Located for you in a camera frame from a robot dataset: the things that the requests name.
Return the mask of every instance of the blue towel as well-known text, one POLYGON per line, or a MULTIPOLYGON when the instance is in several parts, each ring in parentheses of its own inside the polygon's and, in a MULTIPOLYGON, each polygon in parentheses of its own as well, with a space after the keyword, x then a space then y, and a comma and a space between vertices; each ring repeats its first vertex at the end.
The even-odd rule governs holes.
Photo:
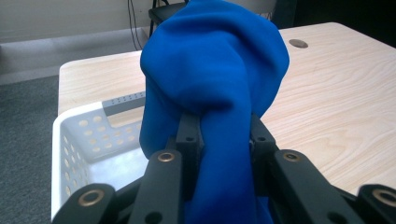
POLYGON ((144 47, 146 156, 176 135, 184 111, 201 118, 205 148, 186 223, 271 223, 265 199, 254 195, 250 117, 274 101, 288 66, 271 22, 221 0, 191 0, 144 47))

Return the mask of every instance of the table surface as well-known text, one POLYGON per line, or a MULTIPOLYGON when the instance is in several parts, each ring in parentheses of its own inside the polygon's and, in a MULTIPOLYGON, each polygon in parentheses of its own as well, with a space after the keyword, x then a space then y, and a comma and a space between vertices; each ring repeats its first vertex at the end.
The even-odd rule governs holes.
MULTIPOLYGON (((290 68, 262 121, 336 187, 396 189, 396 49, 338 23, 281 30, 290 68), (308 48, 292 46, 300 39, 308 48)), ((140 51, 66 63, 59 114, 144 91, 140 51)))

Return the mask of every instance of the screw hole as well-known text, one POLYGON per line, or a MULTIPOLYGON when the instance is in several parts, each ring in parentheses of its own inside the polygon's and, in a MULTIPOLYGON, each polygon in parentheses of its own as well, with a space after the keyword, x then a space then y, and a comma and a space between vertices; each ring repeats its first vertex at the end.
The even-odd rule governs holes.
POLYGON ((300 160, 299 156, 297 156, 296 154, 291 153, 291 152, 287 152, 287 153, 283 154, 283 158, 287 161, 299 161, 300 160))
POLYGON ((392 207, 396 207, 396 194, 385 190, 385 189, 375 189, 373 190, 373 195, 381 203, 387 204, 392 207))
POLYGON ((175 155, 172 154, 172 153, 169 153, 169 152, 161 153, 161 154, 158 156, 158 160, 159 160, 159 161, 164 161, 164 162, 166 162, 166 161, 172 161, 174 158, 175 158, 175 155))
POLYGON ((159 212, 152 212, 146 215, 145 221, 147 224, 158 224, 163 220, 163 216, 159 212))
POLYGON ((102 191, 101 189, 92 189, 82 194, 78 198, 78 203, 81 206, 88 207, 99 203, 104 197, 104 191, 102 191))
POLYGON ((347 220, 338 213, 330 212, 327 218, 335 224, 347 224, 347 220))

